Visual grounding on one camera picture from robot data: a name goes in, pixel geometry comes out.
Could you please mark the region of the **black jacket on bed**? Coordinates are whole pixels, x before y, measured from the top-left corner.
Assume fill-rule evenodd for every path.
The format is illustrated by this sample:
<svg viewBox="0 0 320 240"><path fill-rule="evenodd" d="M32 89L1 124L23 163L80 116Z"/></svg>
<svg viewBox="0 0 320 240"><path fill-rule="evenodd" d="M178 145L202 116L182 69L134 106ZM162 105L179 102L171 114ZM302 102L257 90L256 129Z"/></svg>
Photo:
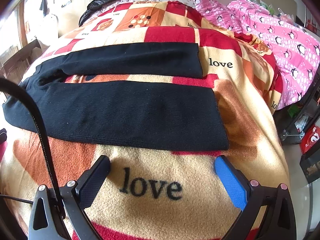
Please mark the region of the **black jacket on bed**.
<svg viewBox="0 0 320 240"><path fill-rule="evenodd" d="M111 4L116 0L93 0L91 1L86 11L81 15L78 26L81 27L95 12L99 11L104 5Z"/></svg>

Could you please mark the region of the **patchwork love blanket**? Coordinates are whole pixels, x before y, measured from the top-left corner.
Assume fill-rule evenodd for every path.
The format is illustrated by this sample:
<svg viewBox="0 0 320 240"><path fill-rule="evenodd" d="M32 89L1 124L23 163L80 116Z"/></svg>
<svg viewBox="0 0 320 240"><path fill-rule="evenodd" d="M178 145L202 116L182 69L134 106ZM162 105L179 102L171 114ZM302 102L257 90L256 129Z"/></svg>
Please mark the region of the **patchwork love blanket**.
<svg viewBox="0 0 320 240"><path fill-rule="evenodd" d="M229 148L184 152L73 142L50 137L40 110L21 83L46 60L119 44L181 42L199 48L202 77L101 75L99 81L162 82L211 88ZM289 171L273 120L282 90L272 51L254 35L209 23L180 2L124 3L59 38L19 84L1 79L6 131L1 193L28 237L39 186L53 198L71 239L78 239L59 188L78 180L105 155L111 170L85 214L101 239L223 239L240 213L214 171L224 155L248 180L290 191Z"/></svg>

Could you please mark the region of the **black knit pants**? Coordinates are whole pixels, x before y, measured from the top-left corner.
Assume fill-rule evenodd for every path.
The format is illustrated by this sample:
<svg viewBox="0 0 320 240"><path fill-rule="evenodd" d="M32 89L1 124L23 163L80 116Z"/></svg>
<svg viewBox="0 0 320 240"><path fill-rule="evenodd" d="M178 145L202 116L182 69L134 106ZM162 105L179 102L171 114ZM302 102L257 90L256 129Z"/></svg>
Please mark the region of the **black knit pants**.
<svg viewBox="0 0 320 240"><path fill-rule="evenodd" d="M199 48L151 42L74 51L41 63L21 88L56 139L184 152L229 148L211 88L98 80L111 74L200 79Z"/></svg>

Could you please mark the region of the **red bag on floor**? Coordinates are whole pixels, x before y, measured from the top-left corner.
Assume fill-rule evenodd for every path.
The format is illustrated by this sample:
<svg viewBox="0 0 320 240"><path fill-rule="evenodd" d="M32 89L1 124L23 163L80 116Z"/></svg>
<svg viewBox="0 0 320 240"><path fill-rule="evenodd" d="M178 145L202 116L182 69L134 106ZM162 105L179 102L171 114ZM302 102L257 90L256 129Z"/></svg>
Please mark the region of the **red bag on floor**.
<svg viewBox="0 0 320 240"><path fill-rule="evenodd" d="M319 127L317 125L312 125L301 140L300 149L302 154L306 154L318 140Z"/></svg>

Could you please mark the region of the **pink penguin quilt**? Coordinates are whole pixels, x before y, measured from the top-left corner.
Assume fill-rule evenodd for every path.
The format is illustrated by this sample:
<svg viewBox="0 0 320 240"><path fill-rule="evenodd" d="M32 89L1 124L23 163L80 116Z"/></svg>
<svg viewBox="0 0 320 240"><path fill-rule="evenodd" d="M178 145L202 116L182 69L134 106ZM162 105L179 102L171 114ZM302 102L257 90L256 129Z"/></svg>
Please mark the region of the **pink penguin quilt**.
<svg viewBox="0 0 320 240"><path fill-rule="evenodd" d="M195 9L210 23L235 33L252 34L274 54L283 80L280 110L299 101L319 67L319 42L302 28L276 18L251 0L223 5L217 0L193 0Z"/></svg>

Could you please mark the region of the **black metal shelf rack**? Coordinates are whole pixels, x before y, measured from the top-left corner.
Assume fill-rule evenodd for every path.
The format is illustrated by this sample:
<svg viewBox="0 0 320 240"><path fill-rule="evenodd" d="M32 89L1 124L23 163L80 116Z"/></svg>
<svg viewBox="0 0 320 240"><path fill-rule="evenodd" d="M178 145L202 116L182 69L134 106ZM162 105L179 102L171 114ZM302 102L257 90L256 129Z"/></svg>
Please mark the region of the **black metal shelf rack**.
<svg viewBox="0 0 320 240"><path fill-rule="evenodd" d="M307 130L319 118L319 70L306 94L296 103L275 111L273 117L282 145L301 142Z"/></svg>

